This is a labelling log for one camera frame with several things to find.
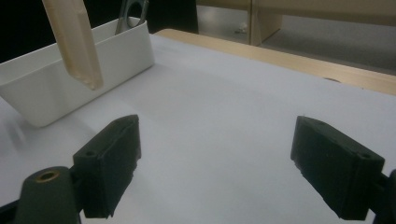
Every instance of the wooden table edge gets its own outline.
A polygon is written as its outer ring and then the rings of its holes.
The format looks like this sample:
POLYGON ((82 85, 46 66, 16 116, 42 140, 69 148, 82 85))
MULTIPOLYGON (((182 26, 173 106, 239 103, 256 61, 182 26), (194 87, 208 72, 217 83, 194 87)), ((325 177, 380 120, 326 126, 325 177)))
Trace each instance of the wooden table edge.
POLYGON ((288 54, 271 49, 235 43, 214 37, 196 35, 173 29, 164 29, 155 35, 167 37, 195 46, 214 49, 220 52, 271 63, 309 75, 338 80, 341 83, 366 90, 396 95, 396 77, 338 63, 329 63, 303 56, 288 54))

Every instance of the screw hole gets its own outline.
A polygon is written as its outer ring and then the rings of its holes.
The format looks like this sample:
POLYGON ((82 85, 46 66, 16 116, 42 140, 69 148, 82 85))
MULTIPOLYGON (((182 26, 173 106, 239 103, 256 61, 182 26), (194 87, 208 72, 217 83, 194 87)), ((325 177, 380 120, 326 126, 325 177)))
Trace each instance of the screw hole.
POLYGON ((94 156, 96 153, 94 151, 87 151, 85 153, 86 156, 94 156))
POLYGON ((369 154, 362 153, 361 156, 362 156, 364 159, 370 159, 370 155, 369 155, 369 154))
POLYGON ((35 180, 37 183, 45 183, 49 182, 59 176, 59 171, 53 170, 53 171, 47 171, 44 174, 41 174, 38 176, 38 178, 35 180))

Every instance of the white table surface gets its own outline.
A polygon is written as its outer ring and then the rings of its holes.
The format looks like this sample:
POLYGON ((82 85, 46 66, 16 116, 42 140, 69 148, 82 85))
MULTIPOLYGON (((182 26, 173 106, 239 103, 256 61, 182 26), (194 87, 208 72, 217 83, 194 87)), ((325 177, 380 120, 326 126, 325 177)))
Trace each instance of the white table surface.
POLYGON ((153 67, 45 128, 0 98, 0 204, 19 198, 28 175, 72 166, 86 142, 130 114, 140 118, 143 153, 134 179, 113 218, 83 223, 354 223, 339 219, 290 159, 299 115, 386 158, 384 174, 396 168, 395 96, 151 41, 153 67))

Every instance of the white tray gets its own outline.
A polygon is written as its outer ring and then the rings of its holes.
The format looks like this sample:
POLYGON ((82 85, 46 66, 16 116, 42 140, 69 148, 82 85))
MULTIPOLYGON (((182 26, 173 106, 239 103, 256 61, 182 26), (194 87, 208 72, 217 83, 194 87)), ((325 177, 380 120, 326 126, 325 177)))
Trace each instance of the white tray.
POLYGON ((92 29, 104 87, 70 77, 56 44, 0 64, 0 95, 29 123, 48 125, 154 64, 147 23, 114 35, 117 21, 92 29))

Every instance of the dark background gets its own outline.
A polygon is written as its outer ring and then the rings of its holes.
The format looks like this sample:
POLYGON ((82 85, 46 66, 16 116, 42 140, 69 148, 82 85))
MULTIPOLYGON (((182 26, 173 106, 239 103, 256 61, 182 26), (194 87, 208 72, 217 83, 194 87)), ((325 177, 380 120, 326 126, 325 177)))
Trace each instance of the dark background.
MULTIPOLYGON (((117 19, 122 0, 84 0, 91 27, 117 19)), ((149 0, 148 31, 198 33, 195 0, 149 0)), ((55 43, 41 0, 0 0, 0 63, 55 43)))

